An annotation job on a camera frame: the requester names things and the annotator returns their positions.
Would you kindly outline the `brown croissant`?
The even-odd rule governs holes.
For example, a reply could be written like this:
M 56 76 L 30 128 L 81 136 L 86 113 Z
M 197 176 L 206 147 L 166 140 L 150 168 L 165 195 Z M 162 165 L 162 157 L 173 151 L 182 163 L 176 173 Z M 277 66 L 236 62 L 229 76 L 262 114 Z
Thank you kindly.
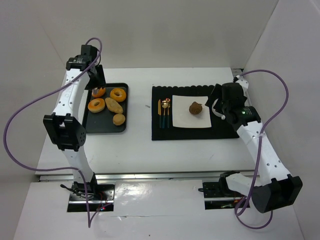
M 194 101 L 190 106 L 189 106 L 189 113 L 192 115 L 198 115 L 202 112 L 203 107 L 201 103 L 198 103 Z

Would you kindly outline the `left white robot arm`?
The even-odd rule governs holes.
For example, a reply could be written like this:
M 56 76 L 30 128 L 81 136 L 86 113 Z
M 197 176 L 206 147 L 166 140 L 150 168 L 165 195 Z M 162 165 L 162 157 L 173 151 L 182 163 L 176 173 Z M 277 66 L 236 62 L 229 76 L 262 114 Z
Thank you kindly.
M 66 157 L 73 174 L 73 190 L 97 193 L 95 173 L 89 166 L 84 143 L 86 130 L 78 121 L 79 107 L 89 83 L 96 85 L 95 60 L 89 55 L 71 57 L 66 63 L 64 89 L 52 114 L 43 117 L 51 142 Z

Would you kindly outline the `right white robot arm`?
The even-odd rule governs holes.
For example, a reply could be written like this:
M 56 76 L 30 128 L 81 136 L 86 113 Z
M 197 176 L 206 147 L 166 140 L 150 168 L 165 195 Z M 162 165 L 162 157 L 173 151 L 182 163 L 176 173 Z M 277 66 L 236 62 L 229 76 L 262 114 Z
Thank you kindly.
M 292 205 L 303 182 L 283 165 L 265 133 L 266 124 L 257 110 L 245 105 L 248 87 L 248 82 L 241 76 L 235 77 L 233 82 L 216 84 L 205 105 L 233 127 L 251 154 L 259 176 L 259 182 L 253 183 L 238 171 L 222 173 L 219 178 L 221 190 L 238 192 L 250 198 L 254 207 L 264 214 Z

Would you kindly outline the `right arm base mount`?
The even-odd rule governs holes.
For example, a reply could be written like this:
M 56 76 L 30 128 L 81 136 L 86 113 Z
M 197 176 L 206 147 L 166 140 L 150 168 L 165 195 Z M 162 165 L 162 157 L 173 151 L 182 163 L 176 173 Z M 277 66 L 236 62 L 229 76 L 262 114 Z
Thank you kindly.
M 238 173 L 239 171 L 228 171 L 220 174 L 218 181 L 202 183 L 202 187 L 198 191 L 203 193 L 205 210 L 235 208 L 244 196 L 227 187 L 226 177 Z

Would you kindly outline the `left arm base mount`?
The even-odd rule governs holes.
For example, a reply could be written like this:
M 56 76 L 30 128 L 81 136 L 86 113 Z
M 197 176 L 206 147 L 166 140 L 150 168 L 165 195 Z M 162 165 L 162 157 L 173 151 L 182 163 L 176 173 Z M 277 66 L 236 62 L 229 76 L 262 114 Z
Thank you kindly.
M 81 213 L 86 212 L 86 199 L 84 192 L 76 192 L 73 187 L 60 184 L 60 187 L 70 192 L 67 212 Z M 103 183 L 97 185 L 96 193 L 88 193 L 88 205 L 90 212 L 113 212 L 115 199 L 115 183 Z

